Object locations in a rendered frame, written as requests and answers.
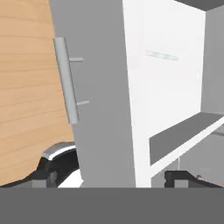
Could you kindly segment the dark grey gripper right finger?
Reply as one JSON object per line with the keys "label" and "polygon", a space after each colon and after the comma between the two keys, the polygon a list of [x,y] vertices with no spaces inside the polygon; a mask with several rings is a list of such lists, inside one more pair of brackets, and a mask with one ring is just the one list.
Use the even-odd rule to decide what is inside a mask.
{"label": "dark grey gripper right finger", "polygon": [[201,176],[194,177],[188,171],[166,171],[164,173],[164,179],[165,188],[222,188],[222,185],[207,182]]}

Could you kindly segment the grey drawer front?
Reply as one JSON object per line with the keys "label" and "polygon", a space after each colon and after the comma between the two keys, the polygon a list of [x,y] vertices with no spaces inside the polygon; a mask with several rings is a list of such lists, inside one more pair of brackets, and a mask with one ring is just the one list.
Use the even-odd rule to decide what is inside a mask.
{"label": "grey drawer front", "polygon": [[79,121],[74,141],[85,187],[136,185],[122,0],[49,0],[68,54]]}

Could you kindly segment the white open drawer box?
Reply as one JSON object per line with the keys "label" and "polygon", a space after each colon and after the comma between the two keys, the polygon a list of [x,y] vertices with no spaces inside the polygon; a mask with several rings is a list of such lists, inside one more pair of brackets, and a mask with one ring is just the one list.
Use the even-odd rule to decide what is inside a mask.
{"label": "white open drawer box", "polygon": [[176,0],[122,0],[136,186],[224,124],[201,109],[206,14]]}

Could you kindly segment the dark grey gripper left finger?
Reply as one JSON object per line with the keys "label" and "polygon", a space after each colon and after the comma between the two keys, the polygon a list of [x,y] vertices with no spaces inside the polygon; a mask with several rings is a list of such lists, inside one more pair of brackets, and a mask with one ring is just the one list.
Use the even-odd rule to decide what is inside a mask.
{"label": "dark grey gripper left finger", "polygon": [[18,187],[18,188],[47,188],[56,187],[57,172],[50,169],[51,161],[42,157],[37,169],[27,177],[5,185],[0,185],[0,188]]}

